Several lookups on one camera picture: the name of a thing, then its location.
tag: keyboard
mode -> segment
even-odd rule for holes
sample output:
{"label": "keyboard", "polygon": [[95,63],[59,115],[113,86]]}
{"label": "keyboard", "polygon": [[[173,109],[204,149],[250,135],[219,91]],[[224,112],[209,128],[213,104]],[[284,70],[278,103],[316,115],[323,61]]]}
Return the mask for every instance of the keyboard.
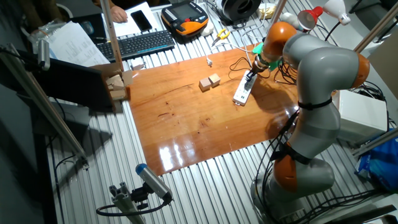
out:
{"label": "keyboard", "polygon": [[[174,41],[167,30],[137,35],[118,40],[123,60],[137,58],[174,48]],[[114,62],[111,43],[97,44],[99,51],[110,62]]]}

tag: document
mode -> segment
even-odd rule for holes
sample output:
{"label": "document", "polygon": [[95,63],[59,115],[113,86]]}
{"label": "document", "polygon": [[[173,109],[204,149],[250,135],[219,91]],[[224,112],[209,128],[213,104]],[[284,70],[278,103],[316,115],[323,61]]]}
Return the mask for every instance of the document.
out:
{"label": "document", "polygon": [[109,63],[79,24],[69,22],[48,40],[50,57],[85,67]]}
{"label": "document", "polygon": [[[149,21],[149,23],[153,29],[156,29],[159,27],[152,11],[150,10],[148,2],[143,2],[143,3],[139,4],[138,6],[135,6],[135,7],[132,7],[131,9],[126,10],[127,22],[123,22],[123,23],[114,22],[113,23],[116,37],[121,37],[121,36],[136,34],[136,33],[141,32],[141,30],[138,28],[136,22],[134,21],[134,19],[132,19],[132,17],[131,17],[131,13],[137,12],[140,10],[144,13],[145,17],[147,18],[147,20]],[[109,38],[108,28],[106,28],[105,17],[104,17],[103,13],[102,13],[102,20],[104,22],[106,37]]]}

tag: wooden board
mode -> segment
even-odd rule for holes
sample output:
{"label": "wooden board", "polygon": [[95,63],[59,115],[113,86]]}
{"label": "wooden board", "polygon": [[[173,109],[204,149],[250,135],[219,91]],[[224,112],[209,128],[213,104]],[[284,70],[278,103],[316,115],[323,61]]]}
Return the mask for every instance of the wooden board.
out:
{"label": "wooden board", "polygon": [[[297,89],[274,82],[266,71],[245,106],[233,95],[245,70],[229,66],[239,49],[136,72],[130,107],[147,165],[157,175],[274,138],[297,105]],[[236,69],[249,68],[243,60]],[[220,85],[204,93],[199,81],[217,73]]]}

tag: red lamp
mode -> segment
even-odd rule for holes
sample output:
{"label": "red lamp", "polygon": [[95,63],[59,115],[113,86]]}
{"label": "red lamp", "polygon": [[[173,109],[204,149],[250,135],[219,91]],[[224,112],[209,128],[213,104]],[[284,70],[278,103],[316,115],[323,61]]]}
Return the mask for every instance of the red lamp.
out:
{"label": "red lamp", "polygon": [[322,13],[323,13],[323,9],[320,6],[317,6],[317,7],[315,7],[315,9],[312,9],[312,10],[307,9],[307,10],[301,11],[297,15],[298,23],[304,29],[312,30],[317,25],[318,17],[320,15],[322,15]]}

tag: slotted aluminum surface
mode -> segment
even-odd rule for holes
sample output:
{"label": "slotted aluminum surface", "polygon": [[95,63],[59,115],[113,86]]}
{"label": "slotted aluminum surface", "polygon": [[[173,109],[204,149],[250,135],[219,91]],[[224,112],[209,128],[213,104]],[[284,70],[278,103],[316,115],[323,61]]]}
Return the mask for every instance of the slotted aluminum surface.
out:
{"label": "slotted aluminum surface", "polygon": [[[299,13],[302,9],[311,9],[308,1],[288,1],[283,13]],[[154,10],[160,29],[165,27],[161,22],[160,9]],[[147,68],[181,62],[191,58],[208,54],[214,36],[222,28],[216,21],[213,12],[209,13],[210,21],[215,25],[213,35],[196,37],[187,44],[177,44],[174,49],[166,52],[142,57]],[[261,21],[256,15],[252,17],[257,26]],[[322,20],[318,24],[325,26]],[[234,45],[242,47],[244,44],[254,44],[265,36],[265,27],[250,32],[252,37],[245,37],[242,43],[241,36],[250,28],[232,32],[226,39]],[[320,39],[324,39],[327,31],[315,28],[311,31]],[[225,45],[213,53],[230,50],[233,47]],[[129,69],[131,61],[123,62],[124,68]],[[120,182],[126,182],[130,190],[141,187],[142,180],[136,175],[135,167],[145,162],[142,146],[137,129],[132,118],[128,101],[121,103],[123,113],[101,114],[92,116],[87,133],[83,140],[83,147],[88,155],[90,168],[84,170],[75,158],[61,164],[57,169],[60,182],[61,205],[65,223],[129,223],[124,217],[102,217],[95,210],[104,205],[110,205],[111,194],[108,187]],[[62,144],[61,140],[54,141],[55,163],[72,153]],[[170,187],[175,201],[158,212],[144,215],[147,223],[258,223],[256,211],[253,209],[250,197],[250,184],[256,174],[261,156],[268,142],[260,142],[228,154],[209,159],[198,164],[173,171],[161,176],[161,179]],[[47,149],[49,163],[53,164],[51,151]],[[271,151],[265,158],[267,164]],[[341,144],[334,144],[328,150],[317,156],[329,162],[335,171],[336,183],[325,192],[311,195],[302,199],[304,211],[333,197],[351,195],[373,187],[369,183],[362,183],[354,175],[355,160]],[[55,188],[53,170],[50,169],[53,183],[53,195],[57,209],[58,222],[62,223],[60,202]],[[149,207],[160,205],[161,201],[155,196],[149,196]]]}

